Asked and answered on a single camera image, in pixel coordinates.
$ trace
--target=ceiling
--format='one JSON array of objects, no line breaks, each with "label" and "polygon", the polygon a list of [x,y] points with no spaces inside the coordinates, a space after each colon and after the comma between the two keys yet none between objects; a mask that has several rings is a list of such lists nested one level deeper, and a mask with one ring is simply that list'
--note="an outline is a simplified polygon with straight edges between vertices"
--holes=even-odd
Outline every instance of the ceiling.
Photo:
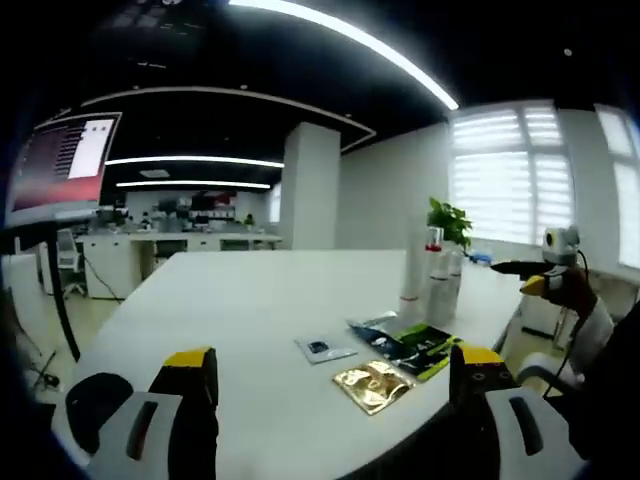
[{"label": "ceiling", "polygon": [[[558,2],[296,1],[392,46],[461,108],[538,98],[564,108],[594,102],[635,108],[634,44],[624,38],[634,27],[624,12]],[[192,154],[282,161],[284,140],[301,121],[340,131],[343,150],[352,151],[447,113],[414,78],[363,45],[227,0],[124,2],[74,50],[73,61],[50,73],[41,119],[60,111],[123,112],[112,159]],[[144,180],[139,171],[149,168],[110,166],[105,188]],[[281,174],[205,162],[153,168],[166,169],[172,180],[270,185]]]}]

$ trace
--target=window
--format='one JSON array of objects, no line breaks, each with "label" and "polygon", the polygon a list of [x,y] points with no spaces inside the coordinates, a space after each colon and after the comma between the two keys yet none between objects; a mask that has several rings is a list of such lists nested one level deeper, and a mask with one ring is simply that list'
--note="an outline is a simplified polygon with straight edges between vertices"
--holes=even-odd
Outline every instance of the window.
[{"label": "window", "polygon": [[269,223],[280,222],[280,194],[282,184],[277,184],[269,192]]},{"label": "window", "polygon": [[614,158],[620,233],[618,261],[629,267],[640,268],[638,132],[622,110],[596,105],[596,112]]},{"label": "window", "polygon": [[541,244],[573,222],[571,171],[550,104],[461,112],[451,121],[451,201],[476,238]]}]

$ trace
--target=white pillar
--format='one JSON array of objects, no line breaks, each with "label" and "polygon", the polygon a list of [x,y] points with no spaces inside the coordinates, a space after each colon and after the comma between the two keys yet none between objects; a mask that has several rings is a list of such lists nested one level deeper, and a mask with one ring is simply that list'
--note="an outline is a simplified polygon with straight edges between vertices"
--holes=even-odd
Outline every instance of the white pillar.
[{"label": "white pillar", "polygon": [[310,123],[285,141],[279,232],[285,248],[335,247],[340,132]]}]

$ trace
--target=green plant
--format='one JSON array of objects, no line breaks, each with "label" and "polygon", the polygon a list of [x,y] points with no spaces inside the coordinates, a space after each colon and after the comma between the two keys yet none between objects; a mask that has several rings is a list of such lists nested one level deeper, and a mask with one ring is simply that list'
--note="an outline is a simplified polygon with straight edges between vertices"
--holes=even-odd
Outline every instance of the green plant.
[{"label": "green plant", "polygon": [[444,239],[462,246],[465,250],[471,245],[471,238],[465,232],[471,229],[467,214],[449,203],[429,197],[431,211],[427,215],[427,224],[444,230]]}]

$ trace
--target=gold foil packet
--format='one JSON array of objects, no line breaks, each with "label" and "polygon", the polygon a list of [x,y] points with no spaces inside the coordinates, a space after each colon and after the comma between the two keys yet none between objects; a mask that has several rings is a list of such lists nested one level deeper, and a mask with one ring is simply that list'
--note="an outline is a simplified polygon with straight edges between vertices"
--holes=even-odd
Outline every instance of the gold foil packet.
[{"label": "gold foil packet", "polygon": [[391,365],[379,360],[345,370],[333,381],[369,415],[378,413],[414,387]]}]

